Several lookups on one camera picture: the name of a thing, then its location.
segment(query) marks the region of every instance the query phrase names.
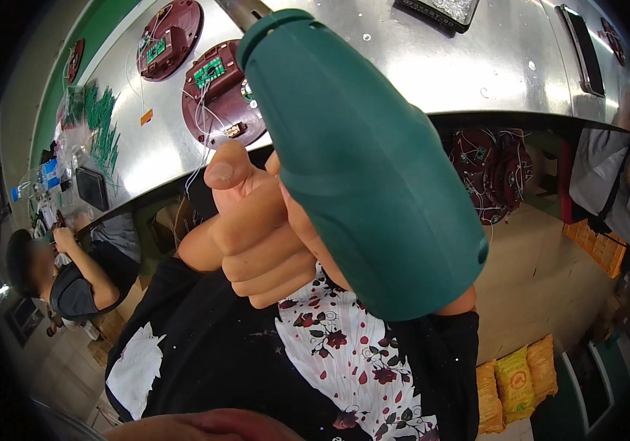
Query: metal table surface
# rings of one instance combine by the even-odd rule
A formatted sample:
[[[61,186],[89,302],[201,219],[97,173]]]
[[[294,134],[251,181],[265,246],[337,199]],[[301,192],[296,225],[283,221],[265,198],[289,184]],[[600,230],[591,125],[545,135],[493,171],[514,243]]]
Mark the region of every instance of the metal table surface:
[[[620,93],[630,85],[630,68],[617,69],[619,64],[607,46],[595,41],[607,99],[584,93],[579,87],[575,50],[553,9],[554,1],[559,2],[480,0],[469,30],[456,35],[445,34],[393,8],[393,0],[265,3],[273,10],[301,8],[312,13],[427,114],[525,111],[610,123]],[[585,15],[590,31],[601,29],[601,13],[592,4],[586,0],[566,3]],[[240,38],[242,32],[214,0],[201,0],[200,4],[205,17],[200,39],[193,54],[166,80],[140,81],[133,57],[143,27],[163,7],[163,1],[153,3],[128,27],[90,76],[100,92],[108,86],[115,96],[118,94],[112,123],[121,135],[113,176],[119,188],[108,189],[109,211],[190,174],[204,163],[204,148],[183,121],[180,97],[184,75],[191,61],[205,50]],[[139,119],[145,110],[132,87],[138,93],[143,87],[143,101],[154,111],[152,120],[143,127]],[[270,144],[266,133],[248,148]],[[84,209],[83,201],[76,201],[72,212]],[[103,214],[93,211],[95,218]]]

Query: person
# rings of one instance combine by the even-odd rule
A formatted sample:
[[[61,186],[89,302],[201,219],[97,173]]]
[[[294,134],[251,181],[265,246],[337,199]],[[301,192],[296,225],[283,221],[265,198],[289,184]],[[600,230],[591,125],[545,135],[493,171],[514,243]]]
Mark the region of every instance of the person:
[[[218,148],[219,213],[161,261],[109,354],[109,402],[133,422],[107,439],[475,439],[474,287],[415,320],[373,317],[279,165]]]
[[[6,254],[11,286],[24,297],[40,298],[72,322],[116,308],[134,284],[141,261],[131,215],[108,219],[92,229],[89,252],[67,227],[55,229],[53,237],[57,252],[72,260],[60,269],[48,242],[32,239],[24,229],[11,234]]]
[[[618,125],[630,130],[630,94],[619,106]],[[630,245],[630,132],[585,128],[572,167],[569,195],[597,233],[614,232]]]

